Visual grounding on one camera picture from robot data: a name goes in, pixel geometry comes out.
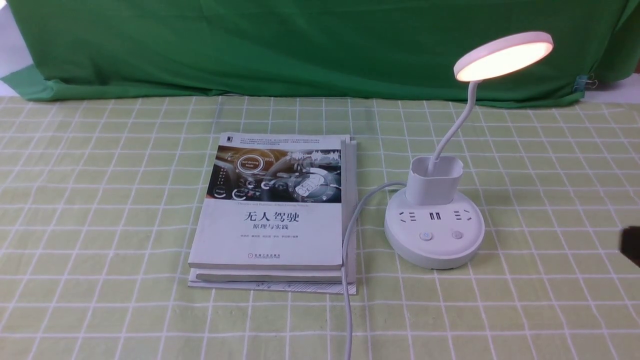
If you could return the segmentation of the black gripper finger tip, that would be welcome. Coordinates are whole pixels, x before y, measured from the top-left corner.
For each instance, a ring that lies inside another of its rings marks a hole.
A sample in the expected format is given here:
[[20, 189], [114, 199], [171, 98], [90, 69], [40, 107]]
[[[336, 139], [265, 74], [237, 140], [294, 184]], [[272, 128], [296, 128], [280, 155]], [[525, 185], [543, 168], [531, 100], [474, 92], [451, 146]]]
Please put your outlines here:
[[620, 232], [620, 253], [636, 267], [640, 266], [640, 226], [622, 228]]

